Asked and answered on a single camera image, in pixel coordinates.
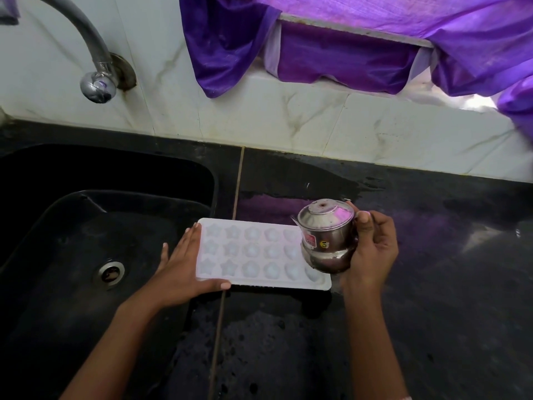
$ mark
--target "ice cube tray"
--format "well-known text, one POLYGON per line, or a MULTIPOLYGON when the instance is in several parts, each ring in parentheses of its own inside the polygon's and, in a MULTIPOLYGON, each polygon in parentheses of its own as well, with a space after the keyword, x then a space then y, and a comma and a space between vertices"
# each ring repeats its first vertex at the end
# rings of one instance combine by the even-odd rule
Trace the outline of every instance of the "ice cube tray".
POLYGON ((311 268, 300 249, 297 226, 202 218, 199 279, 224 278, 235 285, 331 288, 329 274, 311 268))

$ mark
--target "drain strainer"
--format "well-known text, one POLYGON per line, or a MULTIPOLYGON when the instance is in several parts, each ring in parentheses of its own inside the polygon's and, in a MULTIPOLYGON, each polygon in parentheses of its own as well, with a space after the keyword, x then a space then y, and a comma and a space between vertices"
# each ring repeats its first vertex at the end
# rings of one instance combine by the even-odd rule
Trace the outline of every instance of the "drain strainer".
POLYGON ((112 261, 101 266, 93 275, 93 283, 110 289, 119 283, 126 272, 122 262, 112 261))

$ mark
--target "stainless steel teapot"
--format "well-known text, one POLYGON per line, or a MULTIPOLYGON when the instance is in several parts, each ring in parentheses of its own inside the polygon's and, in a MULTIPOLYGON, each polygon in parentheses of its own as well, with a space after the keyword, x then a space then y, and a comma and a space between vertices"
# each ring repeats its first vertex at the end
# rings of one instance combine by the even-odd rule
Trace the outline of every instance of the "stainless steel teapot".
POLYGON ((292 217, 302 229, 302 254, 311 267, 328 274, 350 268, 357 247, 354 216, 353 208, 343 201, 319 199, 292 217))

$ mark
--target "sticker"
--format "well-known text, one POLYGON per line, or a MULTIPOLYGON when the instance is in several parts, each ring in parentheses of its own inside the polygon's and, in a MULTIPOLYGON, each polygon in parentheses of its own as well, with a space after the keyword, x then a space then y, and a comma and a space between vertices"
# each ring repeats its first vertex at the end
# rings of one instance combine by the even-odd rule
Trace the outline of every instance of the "sticker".
POLYGON ((316 248, 316 237, 307 233, 303 233, 303 237, 305 238, 305 242, 309 244, 311 247, 316 248))

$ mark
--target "wall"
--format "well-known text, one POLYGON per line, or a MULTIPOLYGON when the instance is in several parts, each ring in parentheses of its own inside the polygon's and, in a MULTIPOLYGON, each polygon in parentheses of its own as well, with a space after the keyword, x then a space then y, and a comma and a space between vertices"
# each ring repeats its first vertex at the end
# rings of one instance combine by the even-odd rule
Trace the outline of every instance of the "wall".
POLYGON ((14 117, 355 161, 533 182, 533 150, 507 118, 350 91, 281 83, 253 66, 215 100, 196 83, 178 0, 73 0, 139 86, 107 104, 86 100, 93 71, 74 27, 38 0, 0 27, 0 107, 14 117))

